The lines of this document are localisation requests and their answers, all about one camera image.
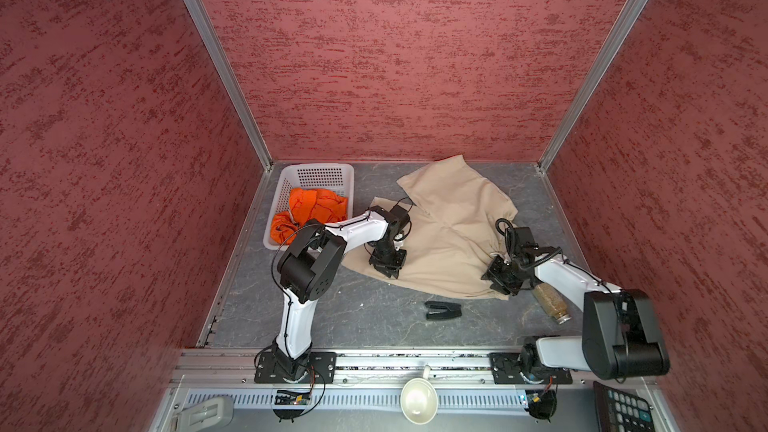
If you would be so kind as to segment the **beige drawstring shorts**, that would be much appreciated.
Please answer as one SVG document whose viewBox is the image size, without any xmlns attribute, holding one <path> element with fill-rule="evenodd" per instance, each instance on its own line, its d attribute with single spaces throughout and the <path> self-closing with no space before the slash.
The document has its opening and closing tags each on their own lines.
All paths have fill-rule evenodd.
<svg viewBox="0 0 768 432">
<path fill-rule="evenodd" d="M 508 195 L 461 155 L 423 166 L 397 184 L 414 205 L 407 257 L 394 284 L 453 299 L 506 301 L 482 276 L 505 251 L 496 220 L 517 215 Z"/>
</svg>

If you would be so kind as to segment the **white plastic laundry basket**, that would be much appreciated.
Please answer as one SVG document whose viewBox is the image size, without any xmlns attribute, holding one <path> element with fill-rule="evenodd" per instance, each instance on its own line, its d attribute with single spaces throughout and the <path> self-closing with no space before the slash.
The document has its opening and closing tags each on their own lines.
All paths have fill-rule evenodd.
<svg viewBox="0 0 768 432">
<path fill-rule="evenodd" d="M 351 218 L 353 213 L 354 198 L 354 169 L 349 164 L 343 163 L 314 163 L 298 164 L 285 167 L 279 177 L 268 221 L 265 226 L 263 245 L 268 250 L 276 250 L 282 241 L 275 241 L 272 237 L 272 222 L 277 214 L 291 213 L 290 195 L 294 189 L 304 191 L 324 189 L 343 197 L 346 205 L 344 216 Z"/>
</svg>

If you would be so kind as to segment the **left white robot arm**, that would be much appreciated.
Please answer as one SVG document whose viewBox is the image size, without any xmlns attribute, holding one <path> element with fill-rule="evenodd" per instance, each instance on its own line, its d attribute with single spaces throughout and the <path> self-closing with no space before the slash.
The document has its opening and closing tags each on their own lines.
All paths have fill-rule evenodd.
<svg viewBox="0 0 768 432">
<path fill-rule="evenodd" d="M 369 253 L 368 264 L 387 278 L 398 278 L 407 251 L 409 211 L 372 206 L 351 219 L 322 224 L 315 219 L 292 234 L 293 241 L 276 264 L 275 282 L 283 293 L 281 329 L 273 356 L 289 381 L 310 371 L 311 328 L 317 301 L 330 288 L 345 255 L 357 248 Z"/>
</svg>

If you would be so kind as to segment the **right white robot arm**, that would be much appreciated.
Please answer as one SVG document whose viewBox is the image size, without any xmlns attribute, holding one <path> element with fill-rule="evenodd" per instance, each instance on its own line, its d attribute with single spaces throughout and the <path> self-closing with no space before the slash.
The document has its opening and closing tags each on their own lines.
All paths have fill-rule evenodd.
<svg viewBox="0 0 768 432">
<path fill-rule="evenodd" d="M 544 311 L 558 323 L 570 319 L 567 304 L 582 312 L 578 336 L 528 338 L 518 352 L 489 355 L 496 384 L 568 384 L 572 371 L 599 379 L 663 376 L 671 361 L 650 297 L 623 289 L 560 256 L 496 256 L 483 278 L 492 289 L 515 295 L 531 286 Z"/>
</svg>

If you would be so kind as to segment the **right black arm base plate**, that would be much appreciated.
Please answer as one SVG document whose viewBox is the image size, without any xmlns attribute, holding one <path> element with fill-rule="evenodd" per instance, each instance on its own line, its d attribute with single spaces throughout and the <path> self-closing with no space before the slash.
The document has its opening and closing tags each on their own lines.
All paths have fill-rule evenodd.
<svg viewBox="0 0 768 432">
<path fill-rule="evenodd" d="M 488 355 L 496 385 L 570 385 L 568 369 L 544 366 L 529 353 L 495 352 Z"/>
</svg>

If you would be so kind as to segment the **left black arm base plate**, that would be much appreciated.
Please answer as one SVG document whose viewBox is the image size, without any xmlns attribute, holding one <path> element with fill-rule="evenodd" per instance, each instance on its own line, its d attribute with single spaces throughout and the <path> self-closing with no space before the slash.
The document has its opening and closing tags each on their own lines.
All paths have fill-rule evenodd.
<svg viewBox="0 0 768 432">
<path fill-rule="evenodd" d="M 338 355 L 334 352 L 306 352 L 291 359 L 279 349 L 260 353 L 254 360 L 256 384 L 320 384 L 334 380 Z"/>
</svg>

